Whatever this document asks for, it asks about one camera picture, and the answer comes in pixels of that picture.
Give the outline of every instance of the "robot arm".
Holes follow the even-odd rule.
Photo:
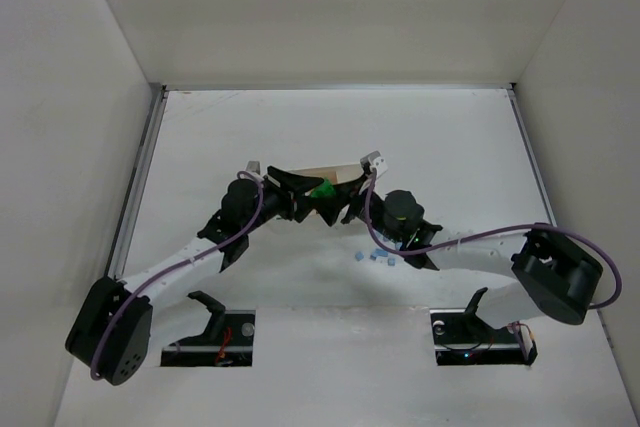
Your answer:
[[[254,166],[254,178],[233,181],[220,209],[183,249],[120,281],[98,280],[69,333],[66,349],[87,365],[93,361],[100,378],[113,385],[125,382],[155,345],[219,332],[224,306],[202,292],[193,292],[194,286],[236,262],[248,248],[253,230],[276,216],[300,223],[312,211],[331,226],[345,208],[342,223],[356,218],[369,221],[369,227],[401,244],[398,253],[416,269],[462,268],[512,277],[514,282],[505,287],[483,288],[474,294],[463,318],[474,328],[499,329],[543,314],[560,322],[582,323],[602,267],[576,244],[560,234],[537,230],[524,238],[505,235],[455,244],[460,234],[424,220],[424,208],[410,192],[393,191],[384,200],[372,192],[375,179],[386,171],[378,152],[361,159],[361,166],[359,178],[334,185],[331,195],[320,197],[310,193],[323,183],[321,178],[268,167],[261,179],[259,166]],[[256,205],[258,197],[261,205]],[[415,253],[452,240],[455,245]],[[140,293],[130,299],[135,292]],[[169,315],[173,309],[182,311]]]

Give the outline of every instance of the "wall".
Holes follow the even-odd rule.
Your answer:
[[[558,221],[597,240],[624,277],[604,311],[640,405],[640,0],[567,0],[518,83],[525,123]],[[604,298],[609,282],[599,291]]]
[[[0,0],[0,424],[53,422],[150,91],[105,0]]]
[[[510,82],[564,0],[109,0],[150,81]]]

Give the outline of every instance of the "screw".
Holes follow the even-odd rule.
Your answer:
[[[242,335],[244,335],[245,337],[251,337],[255,331],[256,328],[251,322],[242,324],[242,328],[240,329],[240,332],[242,332]]]
[[[433,323],[433,332],[434,332],[436,335],[442,335],[442,334],[444,334],[444,322],[443,322],[443,321],[441,321],[441,320],[436,320],[436,321]]]

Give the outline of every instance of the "green object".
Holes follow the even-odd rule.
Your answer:
[[[315,189],[313,189],[313,192],[311,192],[310,197],[319,199],[322,197],[335,197],[336,196],[336,189],[333,188],[333,185],[331,185],[331,182],[329,182],[329,179],[324,179],[324,182],[322,182],[322,184],[320,184],[318,187],[316,187]]]

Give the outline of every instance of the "table surface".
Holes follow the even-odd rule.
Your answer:
[[[125,275],[186,244],[248,160],[300,169],[373,150],[389,164],[377,189],[411,190],[430,222],[547,220],[505,90],[172,92]],[[257,308],[253,367],[145,367],[113,388],[76,362],[57,425],[636,425],[595,313],[580,327],[533,320],[532,369],[437,367],[425,307],[510,280],[357,262],[374,247],[365,227],[318,217],[272,221],[250,244],[199,287]]]

